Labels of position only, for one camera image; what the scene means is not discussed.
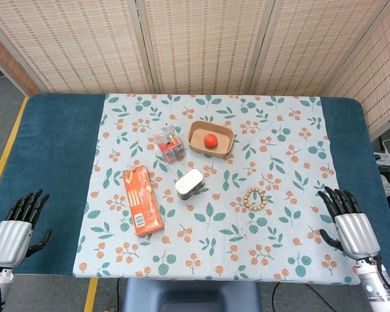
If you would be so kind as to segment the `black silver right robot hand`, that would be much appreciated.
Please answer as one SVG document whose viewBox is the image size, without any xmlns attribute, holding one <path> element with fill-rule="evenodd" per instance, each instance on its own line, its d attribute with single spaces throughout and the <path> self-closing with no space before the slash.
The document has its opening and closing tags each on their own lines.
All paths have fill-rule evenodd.
<svg viewBox="0 0 390 312">
<path fill-rule="evenodd" d="M 322 198 L 338 234 L 338 239 L 335 240 L 321 229 L 322 239 L 351 259 L 376 257 L 380 253 L 379 242 L 354 195 L 347 190 L 333 190 L 330 187 L 318 191 L 318 195 Z"/>
</svg>

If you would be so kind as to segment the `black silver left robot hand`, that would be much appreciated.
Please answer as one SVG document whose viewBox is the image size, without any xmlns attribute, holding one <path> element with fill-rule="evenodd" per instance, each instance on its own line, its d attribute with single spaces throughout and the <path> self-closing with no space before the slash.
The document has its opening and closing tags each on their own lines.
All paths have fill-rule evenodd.
<svg viewBox="0 0 390 312">
<path fill-rule="evenodd" d="M 25 258 L 43 250 L 49 242 L 52 230 L 47 229 L 42 240 L 30 244 L 33 231 L 49 195 L 43 190 L 18 199 L 6 218 L 0 222 L 0 268 L 16 268 Z"/>
</svg>

